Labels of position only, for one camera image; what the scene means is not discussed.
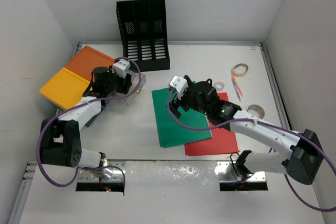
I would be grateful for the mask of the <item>clear smoky drawer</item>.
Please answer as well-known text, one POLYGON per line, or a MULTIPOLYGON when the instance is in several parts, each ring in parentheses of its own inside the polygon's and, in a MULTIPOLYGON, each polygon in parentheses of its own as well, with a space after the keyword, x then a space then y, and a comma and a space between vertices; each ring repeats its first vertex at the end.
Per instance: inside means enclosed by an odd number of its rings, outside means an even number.
MULTIPOLYGON (((143 86, 146 84, 146 76, 143 73, 139 75, 138 72, 133 72, 131 70, 128 70, 127 73, 131 75, 132 85, 130 86, 127 97, 123 98, 122 101, 124 101, 125 104, 129 106, 133 102, 133 100, 140 94, 143 86)), ((116 93, 115 96, 123 97, 126 96, 126 94, 116 93)))

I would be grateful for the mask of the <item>orange highlighter pen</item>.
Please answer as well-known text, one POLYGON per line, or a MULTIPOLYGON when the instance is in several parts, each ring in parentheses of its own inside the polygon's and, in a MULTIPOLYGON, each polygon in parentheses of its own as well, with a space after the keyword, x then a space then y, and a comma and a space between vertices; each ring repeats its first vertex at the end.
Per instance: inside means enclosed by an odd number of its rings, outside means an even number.
POLYGON ((238 85, 238 82, 237 82, 236 77, 235 77, 234 75, 232 75, 232 79, 233 79, 233 81, 234 81, 235 86, 236 86, 237 89, 238 89, 238 92, 239 92, 240 96, 243 97, 243 92, 242 92, 240 86, 238 85))

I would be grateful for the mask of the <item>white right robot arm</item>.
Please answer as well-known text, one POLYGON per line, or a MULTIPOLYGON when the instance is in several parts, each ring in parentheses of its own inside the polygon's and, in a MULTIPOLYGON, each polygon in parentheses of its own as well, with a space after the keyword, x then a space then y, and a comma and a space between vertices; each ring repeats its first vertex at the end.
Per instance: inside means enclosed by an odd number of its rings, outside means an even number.
POLYGON ((193 83, 188 76, 174 76, 169 83, 167 109, 174 121, 181 117, 179 108, 205 116, 214 127, 248 136, 274 153, 243 151, 232 165, 237 177, 262 171, 285 174, 304 185, 311 185, 322 164, 322 150, 317 134, 286 130, 250 114, 240 106, 223 100, 212 80, 193 83))

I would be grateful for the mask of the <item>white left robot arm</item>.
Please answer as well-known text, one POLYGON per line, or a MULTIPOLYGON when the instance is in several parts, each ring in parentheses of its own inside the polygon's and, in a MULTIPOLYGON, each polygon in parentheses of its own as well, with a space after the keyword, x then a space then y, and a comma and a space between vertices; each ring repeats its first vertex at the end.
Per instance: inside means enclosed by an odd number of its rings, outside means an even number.
POLYGON ((42 164, 97 168, 102 166, 104 154, 85 150, 81 146, 80 130, 91 123, 107 105, 107 98, 116 93, 128 94, 132 86, 132 74, 114 67, 97 67, 91 73, 88 87, 76 108, 66 112, 48 124, 45 119, 41 129, 45 130, 39 147, 42 164))

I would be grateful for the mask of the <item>green plastic folder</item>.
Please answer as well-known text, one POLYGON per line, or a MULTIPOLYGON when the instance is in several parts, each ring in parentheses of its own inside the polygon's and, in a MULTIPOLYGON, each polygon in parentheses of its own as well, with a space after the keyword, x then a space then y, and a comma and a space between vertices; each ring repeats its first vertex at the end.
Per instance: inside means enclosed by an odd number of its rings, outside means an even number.
MULTIPOLYGON (((175 147, 212 137, 212 133, 209 130, 192 131, 180 126, 172 119, 166 108, 169 94, 168 88, 153 90, 151 93, 160 147, 175 147)), ((179 121, 182 124, 196 128, 208 127, 208 122, 204 115, 193 110, 184 112, 179 109, 179 112, 181 113, 179 121)))

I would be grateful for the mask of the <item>clear tape roll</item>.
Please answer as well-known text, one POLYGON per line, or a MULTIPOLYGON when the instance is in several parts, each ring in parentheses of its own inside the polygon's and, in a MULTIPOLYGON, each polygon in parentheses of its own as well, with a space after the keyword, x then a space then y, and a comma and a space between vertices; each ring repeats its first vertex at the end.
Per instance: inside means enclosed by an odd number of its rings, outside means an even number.
POLYGON ((220 81, 215 82, 215 83, 214 83, 214 88, 216 89, 216 91, 221 92, 221 91, 224 90, 224 88, 225 88, 225 84, 224 84, 223 82, 220 82, 220 81))

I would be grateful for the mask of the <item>red plastic folder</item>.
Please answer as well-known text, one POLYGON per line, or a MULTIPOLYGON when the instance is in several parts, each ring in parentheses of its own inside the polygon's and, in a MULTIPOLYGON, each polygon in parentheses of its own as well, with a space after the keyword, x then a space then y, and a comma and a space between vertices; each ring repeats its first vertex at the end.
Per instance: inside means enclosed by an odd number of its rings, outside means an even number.
POLYGON ((212 137, 206 140, 184 145, 187 156, 208 156, 238 153, 239 147, 236 135, 223 128, 211 130, 212 137))

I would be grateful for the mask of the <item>black file organizer rack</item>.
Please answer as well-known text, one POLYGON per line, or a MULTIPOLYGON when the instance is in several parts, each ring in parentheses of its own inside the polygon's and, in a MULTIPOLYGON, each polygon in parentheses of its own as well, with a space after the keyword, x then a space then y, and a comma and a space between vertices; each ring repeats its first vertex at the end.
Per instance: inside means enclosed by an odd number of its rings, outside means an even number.
POLYGON ((142 72, 170 69, 165 0, 118 1, 123 56, 142 72))

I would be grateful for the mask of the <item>yellow drawer cabinet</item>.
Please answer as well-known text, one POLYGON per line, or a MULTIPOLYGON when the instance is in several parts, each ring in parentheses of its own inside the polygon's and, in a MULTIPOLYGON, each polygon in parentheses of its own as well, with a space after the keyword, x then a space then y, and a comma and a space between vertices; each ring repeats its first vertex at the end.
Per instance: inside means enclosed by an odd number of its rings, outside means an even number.
POLYGON ((40 90, 48 101, 57 107, 67 110, 75 106, 89 85, 89 80, 62 68, 40 90))

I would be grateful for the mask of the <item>green highlighter pen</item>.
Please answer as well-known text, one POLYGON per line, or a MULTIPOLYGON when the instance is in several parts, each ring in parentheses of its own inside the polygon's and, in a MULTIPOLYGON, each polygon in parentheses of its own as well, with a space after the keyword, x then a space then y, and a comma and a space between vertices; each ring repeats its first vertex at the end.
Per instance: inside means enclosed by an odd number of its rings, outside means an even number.
POLYGON ((235 88, 235 92, 236 92, 236 95, 237 95, 237 98, 238 98, 238 101, 241 102, 241 96, 240 96, 240 93, 238 91, 238 86, 235 82, 233 82, 233 86, 235 88))

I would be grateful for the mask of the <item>yellow masking tape roll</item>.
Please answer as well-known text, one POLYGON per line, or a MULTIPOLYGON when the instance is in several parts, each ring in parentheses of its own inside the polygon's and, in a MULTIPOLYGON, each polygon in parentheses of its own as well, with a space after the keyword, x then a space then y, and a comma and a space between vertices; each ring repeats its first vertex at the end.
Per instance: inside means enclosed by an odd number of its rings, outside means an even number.
POLYGON ((239 63, 232 67, 231 73, 235 77, 243 77, 247 74, 249 66, 245 63, 239 63))

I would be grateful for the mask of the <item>brown tape roll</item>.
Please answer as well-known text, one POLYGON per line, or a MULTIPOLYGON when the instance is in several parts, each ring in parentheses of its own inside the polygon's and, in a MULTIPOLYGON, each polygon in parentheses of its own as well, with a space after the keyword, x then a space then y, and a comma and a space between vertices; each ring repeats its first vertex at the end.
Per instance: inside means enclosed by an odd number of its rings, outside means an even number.
POLYGON ((250 105, 247 108, 247 112, 249 112, 253 116, 257 116, 260 119, 263 119, 265 117, 265 110, 257 104, 250 105))

